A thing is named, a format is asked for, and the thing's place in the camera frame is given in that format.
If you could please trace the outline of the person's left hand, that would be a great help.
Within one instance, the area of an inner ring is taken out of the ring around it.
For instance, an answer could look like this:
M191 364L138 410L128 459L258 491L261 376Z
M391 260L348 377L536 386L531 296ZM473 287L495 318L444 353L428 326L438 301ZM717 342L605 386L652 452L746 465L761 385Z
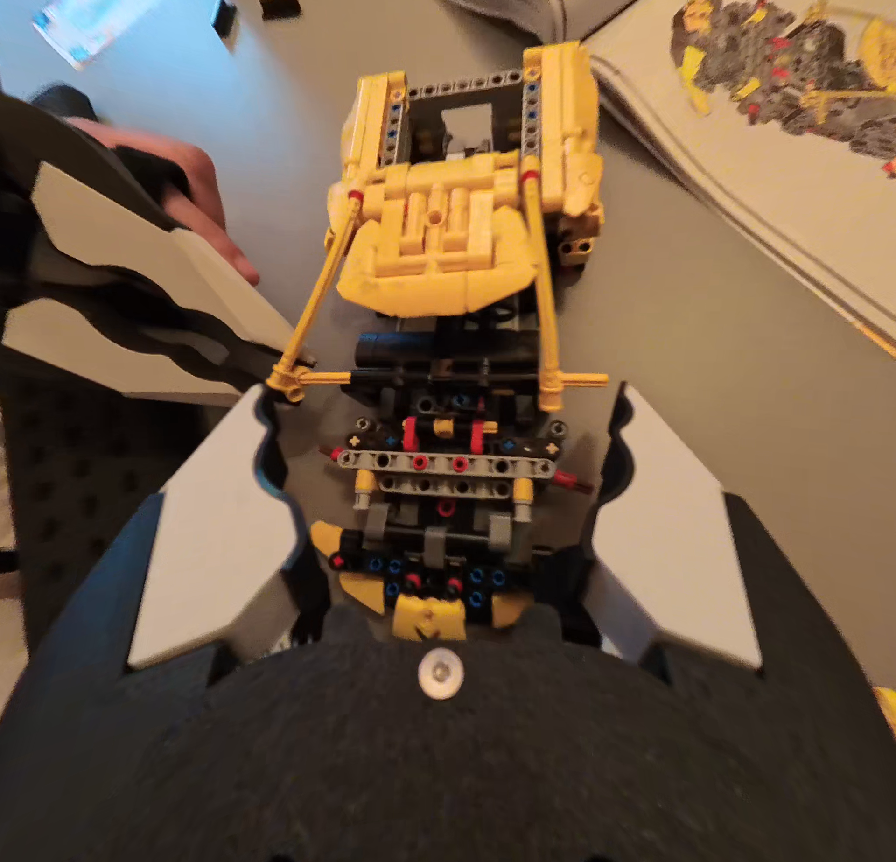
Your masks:
M250 285L258 285L259 273L227 233L216 170L203 149L157 133L109 126L83 117L67 117L65 121L108 149L138 150L179 166L185 173L189 192L166 187L161 196L164 211L185 229L204 238Z

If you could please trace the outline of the yellow toy brick model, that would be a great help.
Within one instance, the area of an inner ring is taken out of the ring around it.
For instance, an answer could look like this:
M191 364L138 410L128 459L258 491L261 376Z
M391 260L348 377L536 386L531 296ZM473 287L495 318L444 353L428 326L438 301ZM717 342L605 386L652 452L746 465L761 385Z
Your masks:
M581 603L590 553L533 537L546 492L594 489L561 464L561 411L539 409L520 184L521 160L537 156L554 284L558 266L587 262L603 226L598 136L580 41L526 49L519 68L466 81L358 82L326 246L357 180L363 209L334 286L395 326L360 335L349 370L305 365L305 388L338 386L367 409L341 444L321 448L353 476L357 526L318 521L310 532L342 589L396 637L507 630L539 602L567 641L600 644Z

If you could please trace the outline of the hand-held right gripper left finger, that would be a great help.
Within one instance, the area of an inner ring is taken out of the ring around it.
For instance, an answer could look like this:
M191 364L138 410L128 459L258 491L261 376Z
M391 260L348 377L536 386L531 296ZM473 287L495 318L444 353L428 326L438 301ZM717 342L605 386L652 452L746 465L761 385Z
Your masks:
M214 642L258 659L294 627L316 633L330 589L285 491L273 397L249 389L162 488L128 665Z

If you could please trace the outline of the yellow brick link rod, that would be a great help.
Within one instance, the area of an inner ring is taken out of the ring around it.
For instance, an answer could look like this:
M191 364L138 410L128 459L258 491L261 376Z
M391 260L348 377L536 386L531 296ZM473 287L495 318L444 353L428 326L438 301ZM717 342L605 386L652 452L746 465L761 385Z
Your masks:
M521 160L521 205L535 263L535 294L539 321L539 409L556 413L563 409L564 390L603 389L610 377L599 373L569 373L561 368L559 328L554 301L554 284L546 244L541 203L539 158L526 155Z

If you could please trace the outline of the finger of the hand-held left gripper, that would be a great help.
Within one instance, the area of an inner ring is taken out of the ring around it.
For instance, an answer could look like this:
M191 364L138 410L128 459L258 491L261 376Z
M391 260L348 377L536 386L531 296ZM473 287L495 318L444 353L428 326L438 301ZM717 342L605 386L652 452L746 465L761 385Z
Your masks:
M156 294L48 294L2 305L2 352L125 397L234 405L272 365L272 307L237 323Z
M94 269L138 274L178 308L212 317L280 360L291 324L203 237L157 227L47 162L30 198L61 253Z

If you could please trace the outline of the yellow flexible brick rod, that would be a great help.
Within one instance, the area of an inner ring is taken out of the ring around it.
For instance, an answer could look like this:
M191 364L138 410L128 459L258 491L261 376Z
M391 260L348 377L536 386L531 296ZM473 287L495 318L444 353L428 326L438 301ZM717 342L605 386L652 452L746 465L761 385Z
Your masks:
M332 229L333 237L308 301L279 361L275 363L266 380L268 389L281 395L290 405L299 405L305 397L306 388L303 379L311 372L306 366L300 364L301 354L305 348L308 334L318 318L322 304L330 292L346 254L357 226L357 220L362 212L363 203L363 184L356 180L350 184L347 192L342 218Z

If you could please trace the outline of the open instruction booklet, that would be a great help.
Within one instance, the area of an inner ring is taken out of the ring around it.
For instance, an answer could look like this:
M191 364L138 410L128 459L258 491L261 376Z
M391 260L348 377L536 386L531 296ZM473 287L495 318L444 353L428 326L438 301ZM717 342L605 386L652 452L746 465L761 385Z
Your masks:
M604 107L894 356L895 0L446 0L580 40Z

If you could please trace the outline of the colourful printed sheet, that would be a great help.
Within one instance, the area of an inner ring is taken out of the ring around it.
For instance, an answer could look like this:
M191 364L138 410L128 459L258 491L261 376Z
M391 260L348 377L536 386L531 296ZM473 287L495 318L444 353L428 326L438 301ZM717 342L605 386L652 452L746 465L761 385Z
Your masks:
M162 0L50 0L32 26L75 70L92 62Z

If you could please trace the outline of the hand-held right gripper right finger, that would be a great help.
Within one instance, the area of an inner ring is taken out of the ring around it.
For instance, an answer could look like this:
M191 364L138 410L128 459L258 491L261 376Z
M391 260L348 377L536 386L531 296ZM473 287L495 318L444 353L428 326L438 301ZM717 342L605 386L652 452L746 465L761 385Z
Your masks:
M606 652L643 663L677 644L743 668L763 653L725 492L646 398L621 384L581 595Z

